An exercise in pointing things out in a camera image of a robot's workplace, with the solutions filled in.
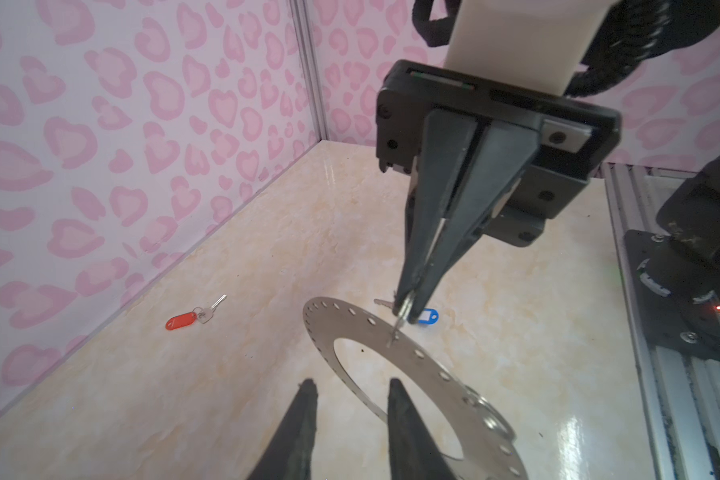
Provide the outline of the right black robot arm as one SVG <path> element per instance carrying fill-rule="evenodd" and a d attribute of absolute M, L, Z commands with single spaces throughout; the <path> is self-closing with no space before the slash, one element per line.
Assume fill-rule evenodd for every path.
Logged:
<path fill-rule="evenodd" d="M 411 21 L 442 67 L 396 62 L 376 100 L 381 170 L 410 178 L 392 311 L 414 323 L 483 236 L 525 247 L 616 148 L 588 98 L 720 26 L 720 1 L 450 1 Z"/>

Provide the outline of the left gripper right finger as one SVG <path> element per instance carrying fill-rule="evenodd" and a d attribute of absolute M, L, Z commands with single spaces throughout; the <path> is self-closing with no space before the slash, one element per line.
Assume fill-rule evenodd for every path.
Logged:
<path fill-rule="evenodd" d="M 455 479 L 402 381 L 397 378 L 392 378 L 389 385 L 387 430 L 392 480 Z"/>

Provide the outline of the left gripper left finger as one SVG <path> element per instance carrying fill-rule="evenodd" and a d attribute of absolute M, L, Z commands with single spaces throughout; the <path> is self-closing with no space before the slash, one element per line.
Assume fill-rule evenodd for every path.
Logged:
<path fill-rule="evenodd" d="M 318 391 L 312 379 L 304 380 L 270 443 L 248 480 L 311 478 L 311 460 L 317 433 Z"/>

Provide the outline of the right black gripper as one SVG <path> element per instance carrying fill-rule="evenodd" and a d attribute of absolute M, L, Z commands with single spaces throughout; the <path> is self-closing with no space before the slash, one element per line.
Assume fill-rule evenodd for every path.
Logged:
<path fill-rule="evenodd" d="M 480 125 L 461 114 L 539 132 L 497 120 Z M 510 245 L 539 238 L 546 222 L 588 185 L 618 145 L 621 116 L 613 109 L 399 60 L 378 92 L 376 125 L 380 170 L 411 174 L 419 154 L 394 303 L 412 323 L 482 232 Z"/>

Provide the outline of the perforated metal ring disc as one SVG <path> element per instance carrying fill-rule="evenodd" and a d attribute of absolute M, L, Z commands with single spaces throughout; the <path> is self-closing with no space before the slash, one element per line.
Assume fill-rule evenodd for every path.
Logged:
<path fill-rule="evenodd" d="M 387 415 L 341 364 L 334 343 L 355 341 L 396 366 L 438 407 L 453 429 L 463 457 L 444 457 L 459 479 L 526 479 L 509 422 L 426 350 L 378 316 L 343 300 L 315 297 L 303 307 L 310 339 L 339 379 L 382 421 Z"/>

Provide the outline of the key with red tag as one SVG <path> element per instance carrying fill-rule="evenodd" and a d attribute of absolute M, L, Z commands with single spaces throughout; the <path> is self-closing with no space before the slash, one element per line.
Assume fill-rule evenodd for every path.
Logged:
<path fill-rule="evenodd" d="M 228 295 L 221 295 L 212 305 L 208 307 L 195 307 L 193 310 L 171 317 L 165 323 L 165 329 L 173 331 L 188 327 L 194 323 L 205 324 L 215 315 L 217 308 L 227 299 Z"/>

